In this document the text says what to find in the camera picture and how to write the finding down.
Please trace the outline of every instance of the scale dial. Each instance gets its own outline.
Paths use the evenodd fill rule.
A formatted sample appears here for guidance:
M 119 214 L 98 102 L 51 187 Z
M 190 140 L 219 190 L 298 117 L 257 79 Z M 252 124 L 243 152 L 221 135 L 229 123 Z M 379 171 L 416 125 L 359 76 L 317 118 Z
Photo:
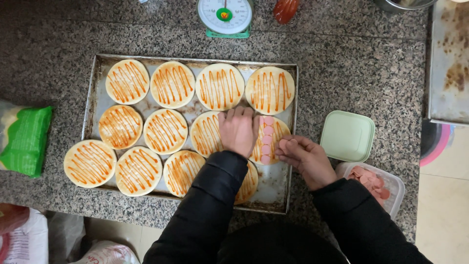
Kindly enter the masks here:
M 211 31 L 220 34 L 243 32 L 251 23 L 251 0 L 198 0 L 197 13 Z

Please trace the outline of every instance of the finger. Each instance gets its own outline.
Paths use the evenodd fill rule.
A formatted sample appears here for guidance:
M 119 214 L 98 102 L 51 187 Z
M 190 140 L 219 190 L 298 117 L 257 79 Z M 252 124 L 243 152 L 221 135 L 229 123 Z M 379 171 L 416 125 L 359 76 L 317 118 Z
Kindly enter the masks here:
M 244 113 L 244 107 L 242 107 L 242 106 L 238 106 L 234 110 L 234 116 L 242 116 L 243 113 Z
M 242 114 L 243 116 L 249 116 L 252 118 L 252 115 L 254 114 L 254 110 L 251 107 L 246 107 L 244 109 L 244 113 Z
M 286 144 L 289 155 L 296 160 L 305 161 L 309 152 L 304 150 L 295 139 L 289 140 Z
M 259 119 L 261 116 L 256 116 L 252 121 L 252 133 L 254 134 L 254 138 L 257 139 L 259 136 Z
M 277 156 L 285 156 L 285 152 L 283 152 L 283 150 L 281 150 L 280 148 L 276 148 L 275 151 L 274 151 L 274 154 L 277 155 Z
M 229 120 L 233 119 L 234 115 L 235 115 L 235 110 L 233 108 L 231 108 L 230 110 L 228 110 L 226 120 L 229 121 Z
M 282 137 L 283 139 L 286 140 L 291 140 L 295 139 L 300 146 L 302 146 L 306 151 L 311 152 L 316 146 L 319 146 L 319 144 L 314 143 L 312 140 L 299 136 L 299 135 L 286 135 Z
M 284 155 L 281 155 L 279 156 L 279 160 L 287 163 L 287 164 L 290 164 L 292 165 L 293 167 L 295 168 L 298 168 L 298 166 L 300 165 L 300 161 L 299 160 L 296 160 L 294 158 L 291 158 L 291 157 L 288 157 L 288 156 L 284 156 Z
M 221 128 L 226 118 L 227 118 L 227 115 L 225 113 L 223 112 L 218 113 L 218 129 Z

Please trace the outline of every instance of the metal tray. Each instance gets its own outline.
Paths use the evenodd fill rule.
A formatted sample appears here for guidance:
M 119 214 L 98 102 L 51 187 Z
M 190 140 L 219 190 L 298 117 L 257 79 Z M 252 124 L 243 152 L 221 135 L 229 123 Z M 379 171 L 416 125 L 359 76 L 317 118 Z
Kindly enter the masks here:
M 440 0 L 433 6 L 428 51 L 426 118 L 469 125 L 469 3 Z
M 163 58 L 163 57 L 147 57 L 147 56 L 126 56 L 126 55 L 112 55 L 112 54 L 97 54 L 93 61 L 90 78 L 90 88 L 86 102 L 86 112 L 83 123 L 82 140 L 98 139 L 100 140 L 98 131 L 98 121 L 101 115 L 109 107 L 116 105 L 106 92 L 106 76 L 110 68 L 118 61 L 125 59 L 138 60 L 148 70 L 151 76 L 155 69 L 164 62 L 178 61 L 188 66 L 194 76 L 197 77 L 199 72 L 206 66 L 213 63 L 228 63 L 235 66 L 241 72 L 245 82 L 249 76 L 257 69 L 264 66 L 275 66 L 287 70 L 295 80 L 295 100 L 290 106 L 282 113 L 275 115 L 277 118 L 285 122 L 290 128 L 292 134 L 296 131 L 296 106 L 298 98 L 298 65 L 285 64 L 285 63 L 267 63 L 267 62 L 240 62 L 240 61 L 227 61 L 227 60 L 204 60 L 204 59 L 180 59 L 180 58 Z M 243 106 L 248 106 L 245 95 L 239 103 Z M 156 103 L 150 92 L 139 103 L 131 105 L 137 112 L 139 112 L 145 121 L 151 113 L 161 109 L 162 107 Z M 189 129 L 193 121 L 200 114 L 209 111 L 199 102 L 197 95 L 191 102 L 176 109 L 182 113 L 186 119 Z M 145 146 L 143 136 L 139 138 L 135 146 Z M 193 150 L 190 138 L 186 141 L 182 149 Z M 116 150 L 116 154 L 120 157 L 127 149 Z M 164 162 L 170 155 L 160 155 L 161 160 Z M 274 214 L 286 214 L 288 212 L 288 204 L 290 199 L 290 181 L 292 175 L 291 166 L 278 162 L 274 165 L 263 166 L 257 165 L 259 173 L 259 184 L 256 193 L 251 199 L 244 203 L 235 206 L 241 210 L 251 210 L 259 212 L 267 212 Z M 120 192 L 115 183 L 115 177 L 112 177 L 106 184 L 96 187 L 95 189 L 103 191 Z M 168 200 L 181 200 L 181 198 L 171 195 L 166 187 L 164 180 L 156 185 L 155 189 L 147 194 L 149 197 L 157 197 L 160 199 Z

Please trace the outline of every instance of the jacket sleeve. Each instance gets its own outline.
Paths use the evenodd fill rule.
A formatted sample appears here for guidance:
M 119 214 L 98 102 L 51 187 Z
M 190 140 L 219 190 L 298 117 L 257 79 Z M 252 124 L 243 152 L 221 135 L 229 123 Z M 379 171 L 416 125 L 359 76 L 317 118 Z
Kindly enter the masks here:
M 215 263 L 247 163 L 231 151 L 210 155 L 143 263 Z
M 357 180 L 340 179 L 313 192 L 313 203 L 354 263 L 431 263 Z

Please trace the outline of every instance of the green plastic bag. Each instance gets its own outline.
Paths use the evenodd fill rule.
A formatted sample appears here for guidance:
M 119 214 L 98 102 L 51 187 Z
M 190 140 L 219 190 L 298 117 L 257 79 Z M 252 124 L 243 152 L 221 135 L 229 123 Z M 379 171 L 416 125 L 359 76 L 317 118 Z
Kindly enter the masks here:
M 0 100 L 0 169 L 38 178 L 52 107 L 29 108 Z

